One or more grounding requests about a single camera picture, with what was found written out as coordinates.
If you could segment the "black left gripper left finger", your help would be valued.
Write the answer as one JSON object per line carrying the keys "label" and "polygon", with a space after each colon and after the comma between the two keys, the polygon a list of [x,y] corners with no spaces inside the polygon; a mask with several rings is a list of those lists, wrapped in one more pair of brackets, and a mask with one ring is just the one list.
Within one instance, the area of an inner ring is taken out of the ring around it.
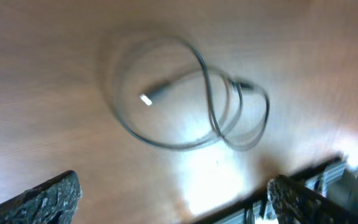
{"label": "black left gripper left finger", "polygon": [[0,223],[71,223],[82,198],[78,175],[65,171],[0,204]]}

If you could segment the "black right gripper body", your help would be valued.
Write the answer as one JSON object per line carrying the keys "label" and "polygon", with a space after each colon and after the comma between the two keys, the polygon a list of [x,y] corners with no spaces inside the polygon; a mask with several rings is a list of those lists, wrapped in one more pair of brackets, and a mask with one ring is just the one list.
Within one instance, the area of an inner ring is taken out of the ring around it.
{"label": "black right gripper body", "polygon": [[[358,165],[351,167],[336,156],[316,167],[309,167],[289,178],[358,214]],[[279,223],[267,198],[267,186],[250,197],[197,218],[195,223]]]}

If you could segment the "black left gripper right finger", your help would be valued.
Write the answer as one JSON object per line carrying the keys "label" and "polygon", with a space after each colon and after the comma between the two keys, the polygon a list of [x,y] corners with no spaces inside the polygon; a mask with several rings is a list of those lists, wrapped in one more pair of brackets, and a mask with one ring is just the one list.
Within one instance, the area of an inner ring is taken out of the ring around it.
{"label": "black left gripper right finger", "polygon": [[269,180],[267,198],[279,224],[358,224],[358,214],[285,175]]}

